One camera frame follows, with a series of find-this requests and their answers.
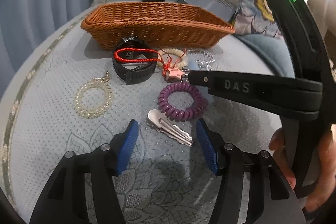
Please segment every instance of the clear spiral bracelet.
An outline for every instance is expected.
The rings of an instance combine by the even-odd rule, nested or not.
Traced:
[[[93,78],[91,81],[85,83],[79,88],[75,97],[75,105],[77,113],[84,118],[97,118],[103,115],[111,106],[113,102],[113,92],[107,82],[110,80],[109,72],[106,72],[105,77]],[[83,94],[89,89],[102,89],[105,94],[104,102],[96,108],[88,109],[83,106]]]

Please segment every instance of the pink star tag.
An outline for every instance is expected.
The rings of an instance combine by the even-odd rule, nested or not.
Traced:
[[[181,80],[182,75],[184,74],[179,68],[168,69],[169,71],[169,78],[175,78]]]

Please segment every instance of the purple spiral keychain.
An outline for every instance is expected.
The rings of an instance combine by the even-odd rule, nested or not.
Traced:
[[[183,111],[172,107],[168,103],[169,95],[176,91],[188,92],[192,96],[194,102],[191,107],[188,107],[185,111]],[[190,121],[201,113],[207,105],[206,99],[203,98],[197,87],[190,85],[188,82],[175,82],[166,86],[160,92],[157,103],[161,111],[166,112],[167,117],[170,117],[171,120],[175,120],[177,122]]]

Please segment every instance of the screw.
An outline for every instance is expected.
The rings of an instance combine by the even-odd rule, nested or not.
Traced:
[[[64,157],[68,158],[72,158],[75,155],[75,153],[73,151],[68,151],[64,154]]]
[[[262,157],[264,157],[264,158],[268,158],[268,157],[269,157],[269,153],[268,153],[266,150],[262,150],[262,151],[260,152],[260,155],[261,155]]]
[[[103,151],[107,151],[107,150],[109,150],[110,148],[111,148],[110,145],[107,144],[107,143],[104,143],[104,144],[100,147],[100,149],[103,150]]]
[[[224,148],[226,149],[226,150],[232,150],[233,149],[233,144],[232,143],[226,143],[225,145],[224,145]]]

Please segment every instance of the red lanyard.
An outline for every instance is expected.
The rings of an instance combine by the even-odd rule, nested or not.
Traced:
[[[160,58],[124,59],[124,58],[121,58],[120,56],[118,56],[118,53],[120,53],[120,52],[154,52],[154,53],[157,53],[160,56]],[[182,56],[180,56],[180,58],[175,61],[175,63],[173,64],[172,68],[175,67],[176,63],[182,58]],[[121,48],[120,50],[117,50],[117,51],[114,52],[114,58],[118,62],[123,62],[123,63],[161,62],[162,63],[162,68],[163,68],[162,75],[164,77],[166,77],[166,73],[167,73],[168,69],[171,68],[170,65],[171,65],[171,63],[173,61],[173,58],[168,55],[168,62],[165,64],[164,61],[163,61],[162,56],[156,50],[145,49],[145,48]]]

